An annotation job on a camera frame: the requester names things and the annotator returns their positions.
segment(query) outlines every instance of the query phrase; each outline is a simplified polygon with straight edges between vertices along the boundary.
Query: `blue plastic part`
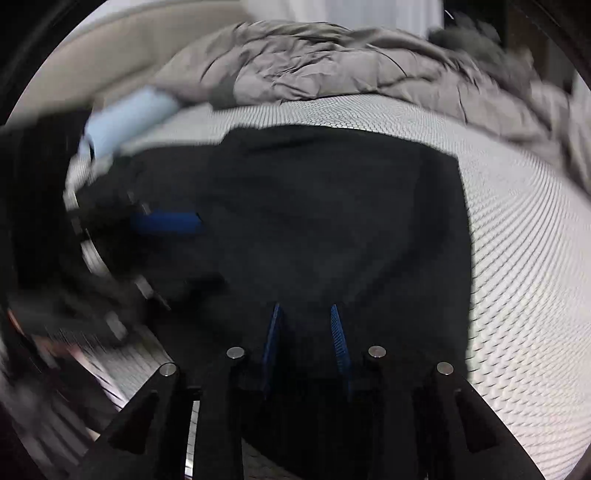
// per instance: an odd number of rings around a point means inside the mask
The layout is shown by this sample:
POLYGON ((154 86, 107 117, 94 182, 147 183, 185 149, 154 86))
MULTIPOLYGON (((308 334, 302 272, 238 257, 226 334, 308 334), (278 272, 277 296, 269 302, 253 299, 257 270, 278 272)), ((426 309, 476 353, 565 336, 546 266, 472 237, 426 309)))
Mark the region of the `blue plastic part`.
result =
POLYGON ((196 213, 159 212, 149 215, 135 214, 131 218, 133 229, 143 235, 179 233, 190 235, 202 229, 201 219, 196 213))
POLYGON ((336 365, 346 383, 347 394, 350 394, 351 357, 347 348, 343 325, 340 321, 339 309, 336 305, 330 308, 330 330, 335 345, 336 365))

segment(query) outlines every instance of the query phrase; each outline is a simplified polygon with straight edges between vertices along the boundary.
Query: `crumpled gray fabric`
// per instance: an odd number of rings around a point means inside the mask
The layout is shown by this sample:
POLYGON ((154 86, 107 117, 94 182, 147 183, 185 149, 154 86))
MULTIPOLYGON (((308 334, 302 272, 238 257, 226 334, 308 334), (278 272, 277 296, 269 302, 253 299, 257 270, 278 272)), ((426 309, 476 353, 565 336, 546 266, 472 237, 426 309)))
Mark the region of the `crumpled gray fabric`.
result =
POLYGON ((528 149, 591 192, 591 123, 573 116, 570 99, 539 80, 512 94, 468 54, 401 30, 231 25, 180 51, 152 84, 214 108, 380 93, 528 149))
POLYGON ((457 12, 454 15, 456 25, 429 32, 429 42, 455 52, 465 52, 503 90, 518 98, 527 94, 530 83, 538 79, 529 49, 518 53, 505 51, 500 46, 501 38, 495 27, 481 21, 474 22, 457 12))

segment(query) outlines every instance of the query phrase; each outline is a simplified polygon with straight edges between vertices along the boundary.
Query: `laundry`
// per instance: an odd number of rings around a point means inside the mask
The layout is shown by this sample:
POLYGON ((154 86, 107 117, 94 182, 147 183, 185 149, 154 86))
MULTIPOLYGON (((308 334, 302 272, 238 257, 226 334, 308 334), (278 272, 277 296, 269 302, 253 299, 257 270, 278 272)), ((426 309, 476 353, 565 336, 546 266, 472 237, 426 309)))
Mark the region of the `laundry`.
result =
POLYGON ((78 198, 89 208, 128 190, 202 219, 201 233, 151 236, 133 250, 139 273, 172 300, 223 278, 225 313, 209 309, 219 331, 244 337, 279 302, 294 368, 334 376, 338 304, 359 341, 417 345, 428 358, 417 380, 441 359, 464 365, 470 234, 453 157, 357 130, 238 128, 219 145, 119 158, 78 198))
POLYGON ((530 150, 591 193, 591 122, 564 92, 533 79, 516 96, 468 54, 401 30, 233 25, 181 50, 152 84, 214 108, 380 93, 530 150))
POLYGON ((466 53, 503 90, 517 98, 526 96, 531 82, 538 80, 531 52, 527 49, 505 51, 499 45, 501 38, 492 25, 480 21, 474 23, 471 18, 460 13, 455 13, 454 18, 456 25, 429 32, 429 42, 466 53))
POLYGON ((61 194, 89 115, 81 107, 0 129, 0 423, 6 456, 28 464, 22 478, 42 477, 31 458, 43 478, 67 478, 92 444, 86 428, 100 431, 117 412, 76 361, 49 366, 4 310, 7 291, 52 283, 72 246, 61 194), (11 423, 22 445, 10 442, 11 423))

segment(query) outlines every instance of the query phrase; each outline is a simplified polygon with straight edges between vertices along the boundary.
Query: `silver screw head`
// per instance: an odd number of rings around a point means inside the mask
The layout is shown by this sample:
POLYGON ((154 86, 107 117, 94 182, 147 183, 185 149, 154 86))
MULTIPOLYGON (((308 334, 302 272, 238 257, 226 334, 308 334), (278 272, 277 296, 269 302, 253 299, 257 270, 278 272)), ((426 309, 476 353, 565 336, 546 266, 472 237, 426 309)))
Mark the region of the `silver screw head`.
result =
POLYGON ((175 364, 164 364, 160 366, 160 368, 158 369, 158 372, 163 377, 170 377, 171 375, 174 375, 176 371, 177 366, 175 364))
POLYGON ((374 345, 368 348, 368 354, 374 358, 382 358, 386 356, 386 349, 383 346, 374 345))
POLYGON ((437 364, 437 371, 442 375, 451 375, 453 373, 453 365, 447 362, 439 362, 437 364))
POLYGON ((242 348, 241 346, 233 346, 232 348, 228 349, 226 355, 228 356, 228 358, 233 359, 242 358, 244 356, 244 348, 242 348))

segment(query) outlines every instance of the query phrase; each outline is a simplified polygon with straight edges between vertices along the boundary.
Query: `black garment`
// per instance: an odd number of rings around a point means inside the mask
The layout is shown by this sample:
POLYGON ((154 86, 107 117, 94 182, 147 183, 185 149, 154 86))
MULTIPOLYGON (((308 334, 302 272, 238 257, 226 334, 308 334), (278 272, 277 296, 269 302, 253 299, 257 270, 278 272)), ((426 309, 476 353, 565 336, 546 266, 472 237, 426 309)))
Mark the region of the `black garment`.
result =
POLYGON ((157 291, 223 277, 228 297, 203 296, 201 324, 240 339, 266 325, 261 311, 278 301, 293 367, 334 377, 336 304, 348 342, 358 340, 355 360, 387 340, 423 352, 423 369, 448 360, 465 372, 470 236, 454 158, 357 130, 239 128, 217 146, 116 159, 78 198, 90 208, 128 192, 203 220, 204 233, 133 248, 157 291))
POLYGON ((89 272, 63 200, 89 115, 81 107, 0 129, 0 293, 12 290, 26 335, 119 345, 144 298, 133 284, 89 272))

